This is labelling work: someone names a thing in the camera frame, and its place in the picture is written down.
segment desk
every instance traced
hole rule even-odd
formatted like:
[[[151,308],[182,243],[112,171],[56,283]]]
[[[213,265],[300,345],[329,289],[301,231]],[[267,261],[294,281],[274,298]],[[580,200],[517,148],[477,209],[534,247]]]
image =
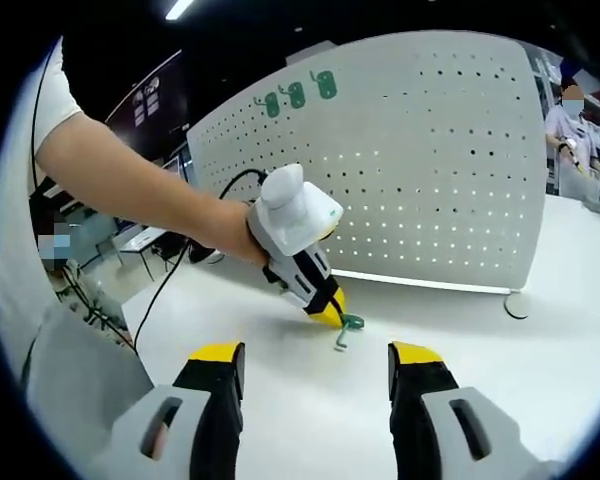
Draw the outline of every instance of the desk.
[[[580,203],[547,198],[523,290],[527,320],[509,317],[499,295],[339,281],[349,311],[366,320],[348,334],[345,353],[333,349],[336,331],[308,321],[259,271],[228,258],[182,265],[155,303],[138,343],[155,383],[171,383],[202,345],[246,343],[238,479],[396,478],[392,340],[440,353],[461,386],[478,388],[519,423],[542,460],[568,461],[600,421],[600,216]],[[133,335],[156,288],[123,306]]]
[[[144,268],[147,269],[147,273],[149,274],[151,281],[153,281],[153,275],[151,275],[151,270],[149,270],[147,260],[144,258],[144,251],[153,245],[153,243],[166,232],[166,230],[161,228],[148,227],[138,233],[135,237],[125,243],[122,248],[120,248],[120,252],[140,254],[142,257],[142,263],[144,263]]]

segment white pegboard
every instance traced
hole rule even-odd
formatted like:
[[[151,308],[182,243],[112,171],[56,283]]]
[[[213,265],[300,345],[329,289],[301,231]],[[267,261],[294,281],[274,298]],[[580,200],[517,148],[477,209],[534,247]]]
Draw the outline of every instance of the white pegboard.
[[[328,82],[327,98],[320,94],[323,71],[335,96]],[[301,108],[278,89],[294,82]],[[274,117],[254,101],[271,92]],[[215,193],[244,168],[301,163],[345,209],[323,244],[334,268],[513,289],[526,282],[545,143],[531,66],[511,40],[428,31],[344,45],[244,90],[187,140],[200,186]],[[233,198],[257,195],[250,179]]]

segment pegboard leg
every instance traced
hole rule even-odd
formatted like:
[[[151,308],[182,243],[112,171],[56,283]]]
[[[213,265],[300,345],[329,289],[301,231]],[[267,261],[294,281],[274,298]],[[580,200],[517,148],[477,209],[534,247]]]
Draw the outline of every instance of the pegboard leg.
[[[504,299],[504,309],[516,320],[524,320],[529,316],[531,306],[527,295],[520,290],[512,290]]]

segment ceiling light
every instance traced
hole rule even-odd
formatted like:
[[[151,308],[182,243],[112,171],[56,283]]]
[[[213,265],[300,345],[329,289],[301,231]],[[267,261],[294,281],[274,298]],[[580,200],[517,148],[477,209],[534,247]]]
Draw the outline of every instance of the ceiling light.
[[[178,0],[175,5],[171,7],[171,10],[169,10],[169,13],[167,13],[165,18],[167,20],[177,20],[192,3],[193,0]]]

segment white sleeve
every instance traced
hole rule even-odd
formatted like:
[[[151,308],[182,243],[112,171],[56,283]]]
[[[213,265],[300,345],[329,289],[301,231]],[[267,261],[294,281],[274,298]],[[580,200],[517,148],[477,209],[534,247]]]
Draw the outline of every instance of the white sleeve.
[[[42,80],[38,108],[35,113],[34,149],[38,151],[40,145],[51,131],[64,122],[67,118],[82,111],[76,103],[66,75],[62,71],[62,39],[58,41],[51,52],[49,64]]]
[[[544,120],[544,133],[560,138],[562,135],[559,129],[560,110],[557,107],[552,107],[547,113],[547,118]]]

